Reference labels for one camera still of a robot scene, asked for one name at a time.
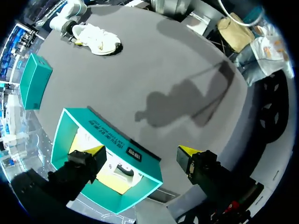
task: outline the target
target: gray carpet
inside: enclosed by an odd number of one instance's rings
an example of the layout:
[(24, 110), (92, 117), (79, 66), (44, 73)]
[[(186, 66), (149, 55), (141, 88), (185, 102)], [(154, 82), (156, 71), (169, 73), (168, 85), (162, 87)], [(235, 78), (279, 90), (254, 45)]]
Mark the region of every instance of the gray carpet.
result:
[(88, 23), (119, 36), (123, 51), (96, 56), (51, 32), (39, 50), (54, 68), (36, 115), (51, 140), (64, 107), (90, 106), (161, 160), (163, 188), (191, 184), (178, 145), (220, 154), (240, 117), (247, 86), (206, 39), (156, 13), (92, 7)]

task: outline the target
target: round table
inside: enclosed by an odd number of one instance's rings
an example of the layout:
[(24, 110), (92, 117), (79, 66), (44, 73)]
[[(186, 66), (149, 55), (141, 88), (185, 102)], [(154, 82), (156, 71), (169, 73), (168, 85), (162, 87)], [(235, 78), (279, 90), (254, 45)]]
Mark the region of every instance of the round table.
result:
[(183, 24), (134, 7), (90, 7), (87, 23), (117, 34), (114, 56), (93, 55), (52, 31), (38, 55), (53, 68), (40, 110), (51, 140), (64, 107), (91, 107), (161, 158), (162, 188), (191, 183), (176, 162), (184, 145), (220, 154), (240, 117), (247, 86), (234, 65)]

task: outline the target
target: beige bag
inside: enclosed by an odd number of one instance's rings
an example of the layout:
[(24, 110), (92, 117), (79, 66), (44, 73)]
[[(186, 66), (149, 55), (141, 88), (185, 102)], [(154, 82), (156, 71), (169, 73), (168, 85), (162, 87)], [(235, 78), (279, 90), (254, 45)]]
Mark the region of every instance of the beige bag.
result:
[[(230, 14), (235, 20), (243, 22), (235, 13)], [(247, 44), (251, 43), (255, 37), (248, 27), (240, 26), (229, 17), (218, 21), (217, 28), (230, 45), (230, 47), (239, 53)]]

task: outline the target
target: label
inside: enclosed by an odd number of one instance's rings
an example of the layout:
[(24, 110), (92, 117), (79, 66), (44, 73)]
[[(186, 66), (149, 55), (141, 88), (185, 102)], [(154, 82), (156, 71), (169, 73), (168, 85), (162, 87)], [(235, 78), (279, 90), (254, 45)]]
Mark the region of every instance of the label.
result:
[(132, 149), (132, 148), (128, 148), (127, 151), (126, 151), (126, 153), (127, 153), (129, 156), (131, 156), (131, 157), (133, 157), (134, 159), (136, 159), (138, 162), (141, 162), (141, 160), (142, 160), (142, 155), (141, 155), (140, 153), (136, 152), (134, 149)]

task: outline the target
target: gray tabletop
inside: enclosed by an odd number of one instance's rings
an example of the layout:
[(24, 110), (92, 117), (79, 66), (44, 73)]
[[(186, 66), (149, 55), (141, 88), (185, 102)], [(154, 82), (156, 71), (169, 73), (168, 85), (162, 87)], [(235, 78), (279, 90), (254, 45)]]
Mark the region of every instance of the gray tabletop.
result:
[(87, 23), (117, 34), (123, 51), (96, 56), (52, 31), (38, 53), (54, 70), (36, 116), (53, 140), (64, 107), (90, 106), (162, 159), (164, 189), (185, 193), (177, 146), (222, 152), (246, 97), (243, 77), (179, 22), (133, 7), (89, 10)]

